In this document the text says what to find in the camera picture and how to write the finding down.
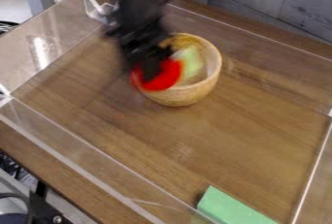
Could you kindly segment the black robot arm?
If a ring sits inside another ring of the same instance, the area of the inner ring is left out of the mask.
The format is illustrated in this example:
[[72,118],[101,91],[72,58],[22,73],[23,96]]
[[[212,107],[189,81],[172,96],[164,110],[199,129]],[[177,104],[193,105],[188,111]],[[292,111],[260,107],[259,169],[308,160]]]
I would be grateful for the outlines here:
[[172,37],[164,25],[168,0],[114,1],[114,9],[106,15],[105,35],[118,40],[128,68],[141,69],[144,82],[151,82],[160,76],[163,62],[172,52],[161,46]]

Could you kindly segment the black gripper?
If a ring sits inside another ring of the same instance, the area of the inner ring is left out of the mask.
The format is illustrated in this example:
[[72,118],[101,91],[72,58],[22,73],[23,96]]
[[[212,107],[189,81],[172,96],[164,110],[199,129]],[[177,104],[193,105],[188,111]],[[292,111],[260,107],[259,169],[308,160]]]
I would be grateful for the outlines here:
[[161,63],[172,54],[172,48],[161,45],[172,37],[163,19],[164,15],[106,17],[105,35],[118,41],[124,52],[124,70],[129,73],[144,61],[145,81],[152,81],[159,76]]

